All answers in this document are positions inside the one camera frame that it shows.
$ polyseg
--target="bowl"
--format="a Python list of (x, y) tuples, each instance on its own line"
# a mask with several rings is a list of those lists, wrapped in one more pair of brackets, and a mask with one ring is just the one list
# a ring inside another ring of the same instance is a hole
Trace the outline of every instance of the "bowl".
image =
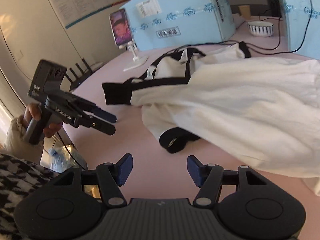
[(258, 37), (270, 37), (273, 35), (273, 26), (274, 24), (266, 21), (253, 21), (248, 22), (249, 32), (253, 36)]

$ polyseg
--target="phone stand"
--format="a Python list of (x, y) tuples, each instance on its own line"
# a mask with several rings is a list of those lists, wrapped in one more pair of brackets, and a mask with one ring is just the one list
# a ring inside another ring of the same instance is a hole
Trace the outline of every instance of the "phone stand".
[(137, 48), (136, 43), (134, 41), (130, 41), (125, 45), (119, 46), (119, 49), (123, 49), (123, 48), (125, 48), (125, 46), (128, 46), (129, 50), (132, 52), (132, 54), (133, 54), (133, 62), (131, 62), (129, 65), (126, 66), (126, 68), (123, 70), (124, 72), (128, 71), (128, 70), (131, 70), (131, 69), (134, 69), (136, 67), (140, 67), (143, 64), (145, 64), (145, 62), (148, 59), (148, 56), (140, 58), (137, 55), (138, 48)]

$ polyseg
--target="black handle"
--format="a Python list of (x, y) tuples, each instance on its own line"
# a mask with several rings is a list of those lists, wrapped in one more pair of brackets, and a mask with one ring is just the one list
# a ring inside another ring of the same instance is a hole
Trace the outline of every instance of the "black handle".
[(44, 139), (43, 129), (49, 125), (52, 116), (52, 113), (45, 109), (44, 105), (40, 105), (39, 108), (41, 109), (41, 119), (39, 121), (32, 119), (23, 137), (25, 141), (32, 145), (37, 145)]

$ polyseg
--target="plastic bag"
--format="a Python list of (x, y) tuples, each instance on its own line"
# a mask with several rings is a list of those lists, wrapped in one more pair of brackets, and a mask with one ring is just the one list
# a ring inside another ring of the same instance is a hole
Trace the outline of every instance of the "plastic bag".
[[(82, 158), (82, 156), (78, 153), (76, 149), (74, 149), (71, 145), (67, 146), (71, 155), (81, 164), (82, 167), (88, 169), (88, 164)], [(78, 165), (74, 159), (71, 158), (65, 147), (61, 147), (57, 150), (50, 149), (49, 155), (52, 156), (52, 162), (50, 163), (49, 169), (62, 173), (69, 169), (72, 166)]]

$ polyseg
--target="label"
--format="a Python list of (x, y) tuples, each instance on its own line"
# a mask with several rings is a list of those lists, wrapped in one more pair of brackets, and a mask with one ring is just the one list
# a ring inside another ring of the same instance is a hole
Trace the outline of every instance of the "label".
[(37, 86), (37, 85), (33, 85), (33, 89), (34, 89), (34, 90), (37, 90), (38, 92), (40, 92), (40, 87)]
[(33, 90), (33, 91), (32, 91), (32, 96), (33, 96), (33, 97), (38, 97), (39, 94), (38, 94), (35, 90)]
[(68, 118), (68, 119), (71, 120), (71, 116), (68, 115), (68, 114), (66, 114), (65, 112), (63, 112), (61, 109), (59, 109), (59, 108), (56, 107), (56, 108), (55, 108), (55, 111), (56, 111), (57, 113), (61, 114), (62, 116), (64, 116), (64, 117), (66, 117), (66, 118)]
[(158, 38), (169, 38), (181, 35), (179, 27), (172, 27), (164, 30), (156, 31)]
[[(304, 8), (304, 13), (310, 14), (310, 13), (311, 13), (311, 9), (310, 9), (308, 6), (306, 6), (306, 7)], [(316, 11), (316, 10), (312, 9), (311, 18), (317, 19), (319, 15), (320, 15), (320, 12), (319, 12), (319, 11)]]
[(147, 0), (136, 6), (142, 18), (162, 13), (158, 0)]

